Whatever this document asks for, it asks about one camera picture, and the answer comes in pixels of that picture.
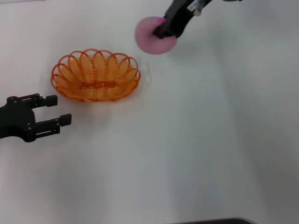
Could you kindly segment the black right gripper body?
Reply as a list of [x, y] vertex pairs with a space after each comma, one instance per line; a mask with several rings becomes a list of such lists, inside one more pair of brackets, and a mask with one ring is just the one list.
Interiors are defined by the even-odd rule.
[[165, 12], [164, 18], [168, 26], [179, 38], [196, 10], [201, 11], [210, 0], [174, 0]]

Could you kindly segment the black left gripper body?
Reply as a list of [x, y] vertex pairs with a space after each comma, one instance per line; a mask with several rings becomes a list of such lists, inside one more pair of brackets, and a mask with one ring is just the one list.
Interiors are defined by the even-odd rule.
[[0, 137], [19, 137], [25, 142], [36, 140], [36, 119], [33, 109], [38, 96], [11, 96], [0, 108]]

